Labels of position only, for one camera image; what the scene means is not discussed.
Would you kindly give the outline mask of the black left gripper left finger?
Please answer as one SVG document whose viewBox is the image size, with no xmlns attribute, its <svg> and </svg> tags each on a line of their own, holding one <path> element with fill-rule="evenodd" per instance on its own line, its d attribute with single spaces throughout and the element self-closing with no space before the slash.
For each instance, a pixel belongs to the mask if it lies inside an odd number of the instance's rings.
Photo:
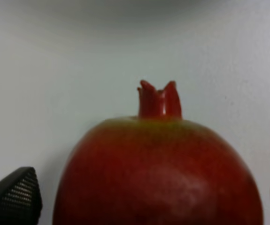
<svg viewBox="0 0 270 225">
<path fill-rule="evenodd" d="M 0 225 L 37 225 L 42 197 L 36 171 L 20 167 L 0 181 Z"/>
</svg>

